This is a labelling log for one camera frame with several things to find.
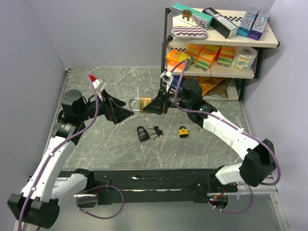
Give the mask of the brass padlock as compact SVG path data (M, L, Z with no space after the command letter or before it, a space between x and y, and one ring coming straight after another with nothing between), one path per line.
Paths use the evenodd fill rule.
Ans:
M134 109L132 107L132 103L134 101L139 101L139 109ZM152 98L150 97L141 97L141 98L133 98L129 101L128 106L129 108L134 111L134 112L140 112L140 113L146 113L148 114L149 112L144 111L144 108L152 102Z

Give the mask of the black keys bunch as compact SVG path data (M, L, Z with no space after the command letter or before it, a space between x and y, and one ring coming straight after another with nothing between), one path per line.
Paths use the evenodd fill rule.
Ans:
M163 131L159 128L159 126L154 126L153 128L149 128L149 129L153 130L152 134L150 134L150 136L154 136L153 140L160 138L161 141L163 141Z

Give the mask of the yellow padlock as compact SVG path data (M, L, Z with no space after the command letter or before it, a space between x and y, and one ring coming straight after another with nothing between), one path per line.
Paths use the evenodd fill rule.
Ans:
M188 130L185 126L180 126L179 128L179 137L180 138L186 138L189 136Z

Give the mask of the black padlock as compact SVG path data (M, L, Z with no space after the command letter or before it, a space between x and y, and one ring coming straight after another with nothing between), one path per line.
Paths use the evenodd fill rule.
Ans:
M143 126L137 127L137 135L140 142L147 141L150 139L150 135L148 134L147 130Z

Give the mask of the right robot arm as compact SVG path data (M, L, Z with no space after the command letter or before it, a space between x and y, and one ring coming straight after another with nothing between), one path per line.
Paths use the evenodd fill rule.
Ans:
M242 128L227 120L220 111L203 99L202 88L196 79L183 82L182 92L168 92L162 86L154 99L141 100L140 109L157 115L165 114L169 108L178 108L187 113L189 119L223 140L242 159L239 164L219 167L210 180L211 188L222 191L228 184L244 182L257 187L277 171L281 170L271 141L263 141L249 135Z

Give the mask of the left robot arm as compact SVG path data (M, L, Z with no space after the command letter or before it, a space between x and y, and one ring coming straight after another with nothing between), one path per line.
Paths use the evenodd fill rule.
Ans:
M97 95L85 99L78 90L64 93L58 121L39 166L21 192L11 194L7 201L18 220L19 230L23 223L49 229L57 220L65 201L78 192L90 193L94 190L94 173L80 168L58 187L54 185L66 159L76 148L82 134L89 129L85 121L90 119L94 122L98 116L104 115L108 121L118 124L134 114L125 105L105 90L101 99Z

